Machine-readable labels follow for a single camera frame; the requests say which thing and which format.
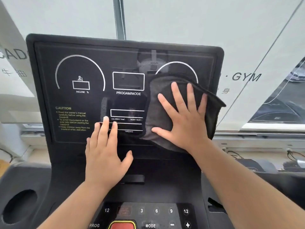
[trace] treadmill display panel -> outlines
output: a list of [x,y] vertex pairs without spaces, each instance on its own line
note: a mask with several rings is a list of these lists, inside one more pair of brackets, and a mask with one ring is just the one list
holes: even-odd
[[108,116],[109,127],[118,123],[119,144],[133,144],[125,138],[143,132],[150,77],[183,73],[209,89],[216,64],[203,52],[46,42],[35,51],[54,142],[85,143]]
[[189,203],[106,202],[89,228],[197,229]]

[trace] keypad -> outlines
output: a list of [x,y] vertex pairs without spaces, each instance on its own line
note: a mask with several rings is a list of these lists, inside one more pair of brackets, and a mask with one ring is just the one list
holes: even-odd
[[131,226],[136,229],[197,229],[194,207],[189,203],[105,202],[91,225],[101,229]]

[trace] finger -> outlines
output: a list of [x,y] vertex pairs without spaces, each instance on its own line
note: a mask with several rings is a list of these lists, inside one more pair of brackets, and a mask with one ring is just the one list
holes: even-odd
[[98,133],[99,129],[101,128],[101,124],[99,122],[94,124],[94,131],[90,138],[90,150],[93,150],[97,146],[97,139],[98,139]]
[[98,134],[98,142],[97,142],[98,146],[105,147],[107,145],[108,129],[109,129],[109,117],[104,116],[103,124]]
[[204,116],[206,114],[207,100],[208,100],[208,95],[203,94],[202,98],[201,98],[200,105],[198,107],[198,113],[201,116],[201,118],[203,118],[203,119],[204,119]]
[[188,109],[185,105],[185,102],[181,96],[181,93],[179,91],[178,85],[176,82],[172,82],[171,84],[171,88],[172,88],[172,92],[173,92],[173,98],[175,99],[176,102],[176,106],[177,109],[179,111],[179,113],[181,114],[185,114],[186,112],[188,112]]
[[171,132],[159,127],[153,127],[152,132],[158,134],[159,136],[171,141]]
[[117,123],[115,121],[112,123],[111,131],[107,141],[107,147],[110,148],[117,147]]
[[158,94],[158,100],[160,101],[166,113],[172,120],[173,118],[179,116],[179,113],[176,111],[176,109],[174,109],[174,107],[166,100],[166,98],[161,93]]
[[90,138],[88,137],[87,138],[86,149],[85,149],[86,156],[88,156],[89,152],[90,152]]
[[186,91],[187,91],[187,97],[188,97],[188,109],[189,112],[196,112],[196,101],[195,101],[195,96],[194,96],[194,88],[193,85],[188,83],[186,86]]
[[121,163],[121,169],[124,175],[128,171],[130,165],[132,164],[132,161],[133,161],[132,151],[129,150],[128,153],[126,154],[126,157]]

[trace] cup holder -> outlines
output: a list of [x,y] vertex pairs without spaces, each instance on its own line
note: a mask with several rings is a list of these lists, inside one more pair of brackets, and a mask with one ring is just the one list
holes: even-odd
[[37,194],[33,190],[24,190],[15,195],[5,206],[2,219],[6,224],[18,223],[35,209]]

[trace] white semicircle gauge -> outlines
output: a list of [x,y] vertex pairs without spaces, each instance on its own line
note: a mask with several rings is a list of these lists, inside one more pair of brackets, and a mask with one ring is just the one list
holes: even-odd
[[57,84],[58,89],[59,89],[59,85],[58,85],[58,81],[57,81],[57,71],[58,71],[58,68],[59,68],[59,66],[61,65],[61,63],[62,63],[63,61],[65,61],[66,59],[71,58],[71,57],[82,57],[82,58],[86,58],[86,59],[88,59],[89,61],[93,62],[94,65],[97,66],[97,68],[99,69],[99,71],[101,72],[101,74],[102,74],[102,76],[103,76],[103,80],[104,80],[103,91],[105,91],[105,76],[104,76],[104,74],[103,74],[101,68],[100,68],[100,67],[96,64],[96,62],[94,62],[92,59],[90,59],[90,58],[88,58],[88,57],[86,57],[86,56],[82,56],[82,55],[70,55],[70,56],[64,57],[64,58],[58,63],[58,65],[57,65],[57,67],[56,67],[56,70],[55,70],[55,81],[56,81],[56,84]]
[[171,63],[181,63],[181,64],[183,64],[183,65],[188,66],[188,67],[192,70],[192,72],[194,73],[194,75],[196,76],[196,81],[197,81],[197,83],[198,83],[198,77],[197,77],[197,74],[196,74],[196,72],[194,71],[194,69],[193,69],[190,65],[188,65],[187,63],[181,62],[181,61],[173,61],[173,62],[168,62],[168,63],[164,64],[162,67],[159,68],[159,70],[156,72],[156,74],[158,74],[158,72],[159,72],[163,67],[165,67],[166,65],[169,65],[169,64],[171,64]]

